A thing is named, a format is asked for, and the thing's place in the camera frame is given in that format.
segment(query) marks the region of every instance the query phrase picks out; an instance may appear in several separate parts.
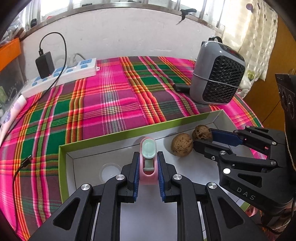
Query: wooden cabinet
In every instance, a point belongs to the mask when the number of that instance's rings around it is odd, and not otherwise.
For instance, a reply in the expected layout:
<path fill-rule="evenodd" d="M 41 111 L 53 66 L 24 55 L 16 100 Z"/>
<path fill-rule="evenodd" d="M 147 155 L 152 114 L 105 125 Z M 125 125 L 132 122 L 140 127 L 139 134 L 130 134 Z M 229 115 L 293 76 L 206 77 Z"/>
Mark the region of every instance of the wooden cabinet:
<path fill-rule="evenodd" d="M 244 98 L 264 127 L 283 130 L 284 111 L 279 103 L 279 91 L 274 74 L 294 74 L 295 71 L 296 41 L 279 17 L 276 42 L 269 60 L 266 80 L 256 81 Z"/>

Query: black cable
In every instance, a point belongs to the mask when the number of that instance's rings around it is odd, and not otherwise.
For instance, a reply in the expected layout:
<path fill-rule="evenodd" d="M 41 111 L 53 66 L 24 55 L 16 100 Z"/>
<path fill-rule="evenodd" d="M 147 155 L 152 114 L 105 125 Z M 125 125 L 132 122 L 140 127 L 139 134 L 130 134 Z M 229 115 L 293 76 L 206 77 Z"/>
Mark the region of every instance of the black cable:
<path fill-rule="evenodd" d="M 48 35 L 50 35 L 50 34 L 59 34 L 61 37 L 62 37 L 62 39 L 63 39 L 63 41 L 64 41 L 64 44 L 65 44 L 65 62 L 64 62 L 64 66 L 63 66 L 63 69 L 62 69 L 62 71 L 60 72 L 60 74 L 59 74 L 59 76 L 57 77 L 57 79 L 51 84 L 51 86 L 40 96 L 40 98 L 38 99 L 38 100 L 36 100 L 31 106 L 30 106 L 30 108 L 29 109 L 27 109 L 26 111 L 25 111 L 25 113 L 19 118 L 19 120 L 15 123 L 15 125 L 13 125 L 13 127 L 12 128 L 10 128 L 10 130 L 6 133 L 6 135 L 4 136 L 4 139 L 3 139 L 3 141 L 2 141 L 2 143 L 5 141 L 5 139 L 8 137 L 8 135 L 11 133 L 11 131 L 14 129 L 14 127 L 21 121 L 21 119 L 32 109 L 32 107 L 33 106 L 35 106 L 37 103 L 38 103 L 38 101 L 40 101 L 42 98 L 43 98 L 43 96 L 45 96 L 48 92 L 49 92 L 49 90 L 53 87 L 53 85 L 59 80 L 59 78 L 60 78 L 60 76 L 62 75 L 62 73 L 63 73 L 63 71 L 64 71 L 64 69 L 65 69 L 65 67 L 66 67 L 66 63 L 67 63 L 67 45 L 66 45 L 66 40 L 65 40 L 65 38 L 64 38 L 64 36 L 61 34 L 61 33 L 59 33 L 59 32 L 51 32 L 51 33 L 48 33 L 48 34 L 46 34 L 42 39 L 41 39 L 41 41 L 40 41 L 40 44 L 39 44 L 39 55 L 42 55 L 43 54 L 43 50 L 42 50 L 42 48 L 41 48 L 41 42 L 42 42 L 42 40 L 46 37 L 46 36 L 48 36 Z M 14 176 L 13 176 L 13 179 L 12 179 L 12 197 L 13 197 L 13 204 L 14 204 L 14 206 L 15 206 L 15 232 L 17 232 L 17 230 L 18 230 L 18 221 L 17 221 L 17 206 L 16 206 L 16 201 L 15 201 L 15 179 L 16 179 L 16 177 L 17 177 L 17 174 L 19 173 L 19 171 L 22 169 L 22 168 L 24 168 L 24 167 L 26 167 L 29 163 L 31 163 L 31 159 L 32 159 L 32 156 L 29 156 L 29 157 L 27 157 L 27 158 L 25 158 L 24 159 L 24 161 L 21 163 L 21 165 L 19 166 L 19 168 L 16 170 L 16 172 L 15 172 L 15 174 L 14 174 Z"/>
<path fill-rule="evenodd" d="M 50 35 L 50 34 L 59 34 L 62 38 L 63 38 L 63 41 L 64 41 L 64 44 L 65 44 L 65 63 L 64 63 L 64 66 L 63 66 L 63 69 L 62 69 L 62 71 L 60 72 L 60 74 L 59 74 L 59 76 L 57 77 L 57 79 L 51 84 L 51 86 L 40 96 L 40 98 L 38 99 L 38 100 L 36 100 L 31 106 L 30 106 L 30 108 L 29 109 L 27 109 L 26 111 L 25 111 L 25 113 L 19 118 L 19 120 L 15 123 L 15 125 L 13 125 L 13 127 L 11 127 L 10 128 L 10 130 L 8 130 L 8 132 L 6 133 L 6 135 L 4 136 L 4 138 L 3 138 L 3 141 L 2 141 L 2 143 L 4 143 L 4 141 L 5 141 L 5 139 L 8 137 L 8 135 L 12 132 L 12 130 L 14 129 L 14 127 L 21 121 L 21 119 L 32 109 L 32 107 L 33 106 L 35 106 L 35 104 L 37 104 L 38 103 L 38 101 L 40 101 L 42 98 L 43 98 L 43 96 L 45 96 L 47 93 L 48 93 L 48 91 L 53 87 L 53 85 L 59 80 L 59 78 L 60 78 L 60 76 L 62 75 L 62 73 L 63 73 L 63 71 L 64 71 L 64 69 L 65 69 L 65 67 L 66 67 L 66 63 L 67 63 L 67 45 L 66 45 L 66 40 L 65 40 L 65 38 L 64 38 L 64 36 L 61 34 L 61 33 L 59 33 L 59 32 L 51 32 L 51 33 L 48 33 L 48 34 L 46 34 L 42 39 L 41 39 L 41 41 L 40 41 L 40 44 L 39 44 L 39 54 L 40 55 L 42 55 L 43 54 L 43 50 L 42 50 L 42 48 L 41 48 L 41 42 L 42 42 L 42 40 L 47 36 L 47 35 Z"/>
<path fill-rule="evenodd" d="M 295 191 L 295 194 L 293 196 L 292 207 L 291 207 L 291 214 L 289 214 L 291 216 L 291 219 L 292 219 L 292 217 L 294 215 L 295 203 L 296 203 L 296 191 Z M 270 227 L 268 227 L 266 225 L 263 225 L 263 224 L 258 224 L 258 226 L 263 227 L 263 228 L 266 228 L 267 230 L 269 230 L 270 232 L 272 232 L 275 235 L 280 235 L 283 232 L 283 231 L 282 232 L 277 232 L 277 231 L 273 230 L 272 228 L 270 228 Z"/>
<path fill-rule="evenodd" d="M 291 219 L 294 215 L 294 208 L 295 208 L 295 202 L 296 202 L 296 191 L 295 191 L 295 194 L 294 194 L 294 197 L 293 197 L 293 201 L 292 201 L 292 207 L 291 207 Z"/>
<path fill-rule="evenodd" d="M 76 54 L 77 54 L 78 56 L 80 56 L 81 58 L 83 58 L 83 60 L 86 60 L 86 58 L 84 58 L 82 54 L 80 54 L 80 53 L 76 53 Z"/>
<path fill-rule="evenodd" d="M 266 225 L 263 225 L 263 224 L 257 224 L 257 225 L 267 229 L 268 231 L 272 232 L 275 235 L 280 235 L 282 233 L 282 232 L 277 232 L 277 231 L 273 230 L 272 228 L 270 228 L 270 227 L 268 227 Z"/>
<path fill-rule="evenodd" d="M 16 201 L 15 201 L 15 179 L 17 177 L 17 174 L 19 173 L 19 171 L 26 167 L 28 164 L 31 163 L 31 160 L 32 160 L 32 156 L 28 156 L 27 158 L 25 158 L 23 160 L 23 162 L 20 164 L 19 168 L 16 170 L 14 176 L 13 176 L 13 179 L 12 179 L 12 197 L 13 197 L 13 204 L 15 206 L 15 232 L 17 233 L 17 229 L 18 229 L 18 221 L 17 221 L 17 204 L 16 204 Z"/>
<path fill-rule="evenodd" d="M 281 102 L 281 100 L 279 100 L 278 102 L 277 102 L 277 104 L 276 104 L 276 106 L 272 109 L 272 111 L 269 113 L 269 115 L 264 119 L 264 121 L 266 121 L 266 119 L 271 115 L 271 113 L 274 111 L 274 109 L 277 107 L 277 105 L 279 104 L 279 102 Z"/>

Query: cardboard box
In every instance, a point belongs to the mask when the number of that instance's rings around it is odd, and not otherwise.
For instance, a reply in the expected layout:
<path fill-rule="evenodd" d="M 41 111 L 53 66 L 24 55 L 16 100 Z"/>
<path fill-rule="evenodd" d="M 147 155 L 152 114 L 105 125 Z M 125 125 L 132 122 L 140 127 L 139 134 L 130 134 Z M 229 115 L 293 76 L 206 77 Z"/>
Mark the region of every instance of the cardboard box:
<path fill-rule="evenodd" d="M 182 158 L 174 156 L 170 151 L 171 141 L 178 133 L 185 132 L 191 135 L 194 128 L 200 124 L 231 132 L 236 129 L 226 113 L 219 110 L 61 146 L 59 176 L 62 201 L 84 183 L 99 185 L 119 174 L 124 165 L 131 163 L 133 153 L 139 151 L 139 144 L 144 137 L 155 139 L 157 151 L 163 151 L 166 162 L 173 164 L 179 174 L 195 183 L 218 184 L 219 173 L 215 161 L 205 158 L 194 150 Z M 238 156 L 253 157 L 250 149 L 245 146 L 230 148 Z M 228 191 L 225 192 L 243 210 L 247 209 L 249 206 L 247 203 Z M 200 205 L 199 209 L 205 237 Z M 158 185 L 140 185 L 137 201 L 134 204 L 123 203 L 121 206 L 120 228 L 121 240 L 143 240 L 148 236 L 149 240 L 175 240 L 176 203 L 162 202 Z"/>

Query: window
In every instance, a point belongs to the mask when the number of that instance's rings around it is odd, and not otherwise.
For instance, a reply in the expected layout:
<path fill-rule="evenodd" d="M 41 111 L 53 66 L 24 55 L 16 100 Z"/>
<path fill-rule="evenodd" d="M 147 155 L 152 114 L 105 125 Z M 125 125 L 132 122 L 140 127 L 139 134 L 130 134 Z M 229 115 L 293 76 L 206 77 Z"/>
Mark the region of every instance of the window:
<path fill-rule="evenodd" d="M 40 17 L 44 21 L 68 10 L 69 0 L 41 0 Z"/>
<path fill-rule="evenodd" d="M 149 0 L 148 3 L 174 9 L 176 5 L 176 0 Z"/>
<path fill-rule="evenodd" d="M 32 0 L 23 10 L 21 18 L 23 25 L 29 28 L 32 19 L 37 23 L 49 19 L 52 16 L 66 12 L 74 8 L 80 8 L 89 4 L 104 4 L 108 2 L 138 2 L 158 5 L 169 9 L 194 8 L 196 13 L 191 15 L 201 17 L 209 24 L 224 29 L 223 8 L 227 8 L 228 0 Z"/>
<path fill-rule="evenodd" d="M 225 0 L 207 0 L 203 20 L 216 26 L 223 10 L 224 1 Z"/>
<path fill-rule="evenodd" d="M 82 7 L 84 4 L 100 4 L 105 3 L 104 0 L 73 0 L 73 8 Z"/>
<path fill-rule="evenodd" d="M 181 0 L 180 9 L 195 8 L 201 12 L 204 0 Z"/>

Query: power adapter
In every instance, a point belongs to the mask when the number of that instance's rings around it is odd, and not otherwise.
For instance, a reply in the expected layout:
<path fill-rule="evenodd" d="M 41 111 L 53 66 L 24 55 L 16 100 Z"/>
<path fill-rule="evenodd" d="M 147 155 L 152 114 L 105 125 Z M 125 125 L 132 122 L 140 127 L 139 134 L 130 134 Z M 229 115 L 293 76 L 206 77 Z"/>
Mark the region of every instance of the power adapter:
<path fill-rule="evenodd" d="M 50 52 L 43 53 L 39 50 L 40 56 L 35 60 L 40 78 L 44 79 L 54 72 L 54 63 Z"/>

